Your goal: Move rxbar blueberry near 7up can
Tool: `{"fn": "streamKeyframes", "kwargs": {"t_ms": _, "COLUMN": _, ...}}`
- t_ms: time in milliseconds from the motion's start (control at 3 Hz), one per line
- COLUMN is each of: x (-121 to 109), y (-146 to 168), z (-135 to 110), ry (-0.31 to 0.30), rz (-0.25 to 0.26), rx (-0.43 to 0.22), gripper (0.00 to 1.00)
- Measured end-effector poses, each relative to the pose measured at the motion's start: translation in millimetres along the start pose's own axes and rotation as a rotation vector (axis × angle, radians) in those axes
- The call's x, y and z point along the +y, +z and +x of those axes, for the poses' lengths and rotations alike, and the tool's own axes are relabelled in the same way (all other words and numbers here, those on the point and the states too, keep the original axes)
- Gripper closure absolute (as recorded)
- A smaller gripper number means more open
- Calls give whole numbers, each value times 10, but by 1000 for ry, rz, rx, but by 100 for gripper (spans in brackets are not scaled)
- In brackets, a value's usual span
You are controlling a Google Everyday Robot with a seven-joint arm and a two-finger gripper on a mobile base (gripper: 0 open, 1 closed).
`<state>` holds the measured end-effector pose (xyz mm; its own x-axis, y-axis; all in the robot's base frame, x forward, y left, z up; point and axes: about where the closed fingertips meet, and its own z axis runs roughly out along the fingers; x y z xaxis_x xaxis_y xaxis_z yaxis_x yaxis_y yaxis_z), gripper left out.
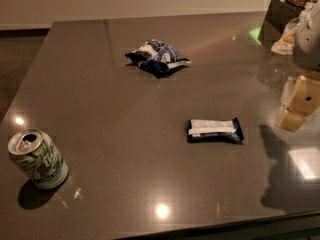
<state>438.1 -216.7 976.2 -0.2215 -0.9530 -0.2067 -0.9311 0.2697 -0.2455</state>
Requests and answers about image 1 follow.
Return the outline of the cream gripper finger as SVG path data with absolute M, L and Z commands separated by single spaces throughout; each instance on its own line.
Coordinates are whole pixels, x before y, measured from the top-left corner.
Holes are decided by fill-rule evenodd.
M 281 129 L 295 132 L 302 127 L 306 120 L 307 117 L 304 115 L 284 110 L 277 120 L 277 126 Z
M 288 108 L 304 115 L 311 115 L 320 106 L 320 79 L 311 75 L 297 78 Z

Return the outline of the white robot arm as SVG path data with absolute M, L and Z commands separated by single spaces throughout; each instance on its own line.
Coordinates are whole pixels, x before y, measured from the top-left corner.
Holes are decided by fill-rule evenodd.
M 279 128 L 297 131 L 320 107 L 320 1 L 301 12 L 293 48 L 294 62 L 307 72 L 284 84 Z

